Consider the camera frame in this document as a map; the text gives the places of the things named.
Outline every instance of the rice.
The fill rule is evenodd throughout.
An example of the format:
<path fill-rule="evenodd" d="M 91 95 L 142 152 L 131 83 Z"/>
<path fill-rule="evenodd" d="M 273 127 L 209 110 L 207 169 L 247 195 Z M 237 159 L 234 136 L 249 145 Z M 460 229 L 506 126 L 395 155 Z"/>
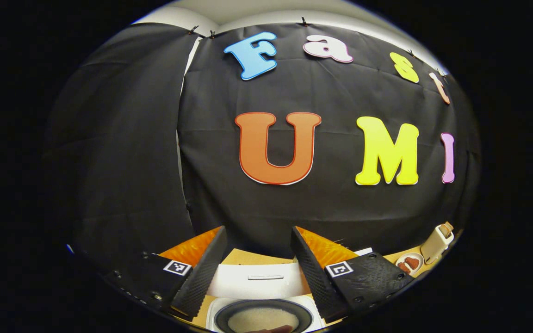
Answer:
<path fill-rule="evenodd" d="M 273 329 L 290 325 L 295 330 L 300 324 L 299 319 L 280 308 L 248 308 L 237 312 L 228 320 L 228 326 L 235 333 Z"/>

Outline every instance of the wooden table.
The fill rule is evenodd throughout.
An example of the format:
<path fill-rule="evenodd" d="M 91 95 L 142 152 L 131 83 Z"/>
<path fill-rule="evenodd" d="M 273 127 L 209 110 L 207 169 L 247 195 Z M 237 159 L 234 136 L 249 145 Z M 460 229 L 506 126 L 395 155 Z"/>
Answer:
<path fill-rule="evenodd" d="M 389 260 L 392 263 L 395 263 L 400 256 L 406 253 L 421 253 L 421 247 L 418 246 L 418 247 L 414 247 L 411 249 L 401 251 L 399 253 L 392 253 L 389 255 L 385 255 L 384 258 Z M 411 274 L 411 276 L 415 278 L 419 276 L 421 273 L 423 273 L 424 271 L 430 270 L 434 265 L 437 264 L 439 260 L 440 259 L 437 259 L 429 265 L 423 263 L 423 266 L 421 267 L 421 269 L 415 274 Z M 222 264 L 225 264 L 225 265 L 274 265 L 274 264 L 290 264 L 293 262 L 294 262 L 293 259 L 269 257 L 266 255 L 250 253 L 250 252 L 242 251 L 239 249 L 233 249 L 233 251 L 231 251 L 229 255 L 223 260 Z M 201 305 L 198 315 L 192 319 L 192 322 L 185 321 L 180 318 L 178 318 L 178 320 L 186 322 L 187 324 L 190 324 L 193 326 L 205 328 L 205 325 L 207 324 L 207 312 L 209 311 L 209 305 L 215 299 L 216 299 L 215 296 L 206 295 L 205 299 L 203 300 L 203 304 Z M 340 321 L 342 321 L 342 319 L 326 324 L 326 326 L 334 325 Z"/>

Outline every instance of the textured rubber surface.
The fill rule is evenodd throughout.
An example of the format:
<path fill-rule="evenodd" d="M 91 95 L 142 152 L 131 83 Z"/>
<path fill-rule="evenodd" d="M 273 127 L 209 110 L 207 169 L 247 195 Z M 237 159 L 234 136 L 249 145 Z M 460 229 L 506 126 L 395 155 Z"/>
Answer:
<path fill-rule="evenodd" d="M 217 232 L 211 244 L 205 250 L 188 280 L 184 282 L 178 293 L 176 293 L 171 305 L 180 314 L 175 315 L 188 321 L 198 315 L 199 308 L 203 304 L 215 271 L 223 259 L 227 244 L 228 236 L 226 228 L 223 227 Z"/>
<path fill-rule="evenodd" d="M 328 267 L 342 265 L 348 265 L 349 270 L 353 271 L 333 276 L 326 269 L 326 274 L 350 306 L 351 312 L 374 308 L 414 280 L 379 253 L 369 253 Z"/>
<path fill-rule="evenodd" d="M 296 228 L 292 228 L 292 230 L 291 248 L 310 287 L 320 317 L 326 322 L 333 322 L 347 316 L 347 304 L 334 290 L 328 276 L 320 268 L 320 264 L 299 231 Z"/>
<path fill-rule="evenodd" d="M 106 274 L 105 279 L 129 297 L 159 310 L 169 305 L 192 273 L 192 268 L 184 275 L 164 270 L 171 261 L 152 253 L 134 253 L 123 265 Z"/>

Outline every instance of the white wall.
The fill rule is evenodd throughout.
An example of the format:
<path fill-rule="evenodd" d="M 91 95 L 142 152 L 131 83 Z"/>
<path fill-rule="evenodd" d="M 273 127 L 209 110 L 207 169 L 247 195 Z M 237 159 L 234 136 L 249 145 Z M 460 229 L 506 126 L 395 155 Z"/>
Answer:
<path fill-rule="evenodd" d="M 171 5 L 166 5 L 151 12 L 146 17 L 136 21 L 135 23 L 167 23 L 169 25 L 176 25 L 178 27 L 191 29 L 195 25 L 199 27 L 195 32 L 199 32 L 203 36 L 209 36 L 210 30 L 216 32 L 224 32 L 235 28 L 247 27 L 250 25 L 264 25 L 268 23 L 300 23 L 302 17 L 305 17 L 307 23 L 316 23 L 320 25 L 333 25 L 340 28 L 346 28 L 361 32 L 381 40 L 385 40 L 391 44 L 396 45 L 404 50 L 412 50 L 413 54 L 427 63 L 432 68 L 438 68 L 440 73 L 447 74 L 448 70 L 429 52 L 423 45 L 402 32 L 397 27 L 394 27 L 381 17 L 367 12 L 359 8 L 364 13 L 360 15 L 361 19 L 340 15 L 338 13 L 314 11 L 310 9 L 294 9 L 285 11 L 275 11 L 267 13 L 259 13 L 242 17 L 235 21 L 218 25 L 218 23 L 201 15 L 198 12 L 190 9 L 176 7 L 178 2 Z"/>

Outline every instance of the white container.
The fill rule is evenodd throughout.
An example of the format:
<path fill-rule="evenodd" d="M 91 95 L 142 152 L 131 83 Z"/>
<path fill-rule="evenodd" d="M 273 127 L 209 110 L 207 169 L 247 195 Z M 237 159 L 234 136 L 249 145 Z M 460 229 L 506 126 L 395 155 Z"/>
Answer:
<path fill-rule="evenodd" d="M 220 264 L 207 295 L 230 299 L 285 299 L 310 292 L 299 263 Z"/>
<path fill-rule="evenodd" d="M 421 253 L 425 259 L 425 264 L 429 265 L 437 260 L 438 257 L 448 248 L 448 245 L 453 240 L 453 232 L 450 232 L 448 238 L 442 234 L 440 226 L 435 227 L 431 236 L 427 238 L 427 241 L 421 245 Z"/>

